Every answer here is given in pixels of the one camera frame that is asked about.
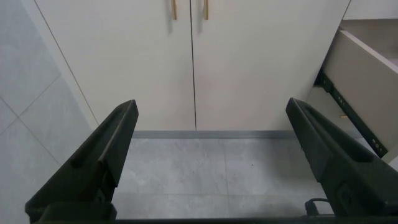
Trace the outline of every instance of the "grout line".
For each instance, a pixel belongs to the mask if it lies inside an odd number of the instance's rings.
[[[228,175],[226,173],[226,148],[223,147],[224,152],[224,168],[225,168],[225,184],[226,184],[226,194],[227,194],[227,209],[228,209],[228,216],[231,217],[230,207],[229,207],[229,190],[228,190]]]
[[[59,77],[61,77],[61,73],[59,73],[59,75],[57,76],[57,77],[55,77],[55,79],[54,80],[52,80],[52,82],[47,86],[47,87],[45,87],[45,89],[41,92],[41,94],[39,94],[31,103],[30,103],[30,105],[26,108],[26,109],[24,109],[23,110],[23,112],[20,114],[20,115],[17,115],[17,117],[19,118],[20,116],[22,116],[27,110],[28,110],[28,108],[30,108],[30,106],[32,106],[32,104],[37,100],[37,99],[39,99],[39,97],[41,96],[41,95],[43,95],[43,93],[59,78]]]
[[[13,122],[14,122],[15,120],[18,119],[18,115],[11,109],[11,107],[6,103],[6,101],[4,101],[3,98],[0,97],[0,99],[3,101],[3,103],[4,103],[6,106],[8,106],[8,108],[11,110],[11,112],[15,115],[14,120],[13,120],[10,124],[8,124],[8,126],[7,126],[6,128],[4,128],[4,130],[3,130],[2,132],[0,132],[0,135],[1,135],[2,133],[4,133],[4,132],[7,130],[8,127],[10,127],[10,126],[13,124]]]
[[[60,163],[55,159],[55,157],[51,154],[51,152],[40,142],[40,140],[39,140],[39,139],[33,134],[33,132],[27,127],[27,125],[26,125],[21,119],[18,118],[18,120],[25,126],[25,128],[32,134],[32,136],[39,142],[39,144],[40,144],[41,146],[43,146],[44,150],[45,150],[48,154],[50,154],[51,158],[52,158],[59,166],[62,166],[62,164],[60,164]]]
[[[80,90],[81,94],[83,95],[83,97],[84,97],[84,99],[85,99],[85,101],[86,101],[86,104],[87,104],[88,108],[90,109],[91,114],[92,114],[93,117],[94,117],[95,122],[97,123],[97,125],[100,125],[100,124],[98,123],[98,121],[97,121],[97,118],[96,118],[95,115],[94,115],[93,110],[92,110],[91,107],[90,107],[90,104],[88,104],[88,101],[87,101],[87,99],[86,99],[86,96],[84,95],[83,90],[81,90],[81,87],[80,87],[79,83],[77,82],[77,79],[76,79],[76,77],[75,77],[75,74],[73,73],[72,69],[70,68],[69,63],[68,63],[68,61],[67,61],[67,58],[65,58],[65,56],[64,56],[64,54],[63,54],[63,52],[62,52],[62,50],[61,50],[61,47],[60,47],[60,45],[58,44],[58,42],[57,42],[57,40],[56,40],[54,34],[52,33],[52,30],[50,29],[50,26],[49,26],[49,24],[47,23],[47,20],[45,19],[45,17],[44,17],[44,15],[43,15],[43,13],[42,13],[42,11],[41,11],[39,5],[37,4],[36,0],[34,0],[34,2],[35,2],[35,4],[36,4],[36,7],[37,7],[37,9],[39,10],[40,14],[41,14],[42,17],[43,17],[43,20],[44,20],[44,22],[45,22],[45,25],[47,25],[47,28],[49,28],[49,31],[50,31],[50,33],[51,33],[51,36],[52,36],[52,38],[54,38],[54,41],[55,41],[55,43],[57,44],[57,47],[58,47],[58,49],[60,50],[61,55],[62,55],[63,59],[65,60],[65,63],[68,65],[69,71],[70,71],[70,73],[72,74],[73,79],[75,79],[75,82],[76,82],[77,86],[79,87],[79,90]]]

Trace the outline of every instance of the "white wall tile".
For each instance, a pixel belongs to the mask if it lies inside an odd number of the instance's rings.
[[[0,99],[0,134],[17,118],[14,112]]]
[[[0,135],[1,223],[28,223],[25,203],[59,165],[17,119]]]
[[[60,164],[91,134],[87,120],[62,77],[55,80],[20,118]]]
[[[0,96],[20,115],[60,72],[20,1],[0,2]]]

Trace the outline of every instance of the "floor tile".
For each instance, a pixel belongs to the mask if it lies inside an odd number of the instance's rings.
[[[161,157],[139,159],[129,151],[124,163],[118,190],[136,194],[166,194],[169,161]]]
[[[229,196],[231,217],[301,217],[308,195],[232,195]],[[333,214],[326,202],[317,202],[320,214]]]
[[[25,203],[59,165],[19,119],[0,135],[0,217],[4,223],[28,223]]]
[[[60,74],[20,1],[0,7],[0,96],[20,115]]]
[[[289,139],[225,139],[227,161],[285,160],[289,156]]]
[[[224,150],[207,139],[133,139],[119,188],[138,194],[227,194]]]
[[[226,195],[169,195],[167,218],[227,218]]]
[[[60,164],[92,132],[62,77],[24,111],[21,120]]]
[[[172,160],[168,180],[169,194],[227,194],[224,161]]]
[[[17,118],[10,107],[0,99],[0,134]]]
[[[224,160],[224,142],[220,139],[132,139],[130,149],[140,158]]]
[[[226,218],[228,197],[220,195],[137,195],[115,192],[117,219]]]
[[[142,195],[115,191],[112,204],[117,219],[167,218],[167,195]]]
[[[229,194],[281,191],[291,176],[289,146],[285,139],[231,139],[225,149]]]

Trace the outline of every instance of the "white cabinet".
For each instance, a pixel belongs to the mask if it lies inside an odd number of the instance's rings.
[[[99,123],[135,99],[137,130],[195,130],[188,1],[36,1]]]
[[[193,0],[197,130],[290,129],[349,0]]]
[[[351,0],[344,19],[398,19],[398,1]]]
[[[252,131],[290,129],[349,0],[36,2],[98,122],[136,99],[137,130]]]

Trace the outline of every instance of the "metal baseboard strip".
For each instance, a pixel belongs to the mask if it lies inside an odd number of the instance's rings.
[[[353,138],[361,138],[359,132],[348,133]],[[135,131],[133,138],[152,139],[201,139],[201,138],[296,138],[294,131]]]

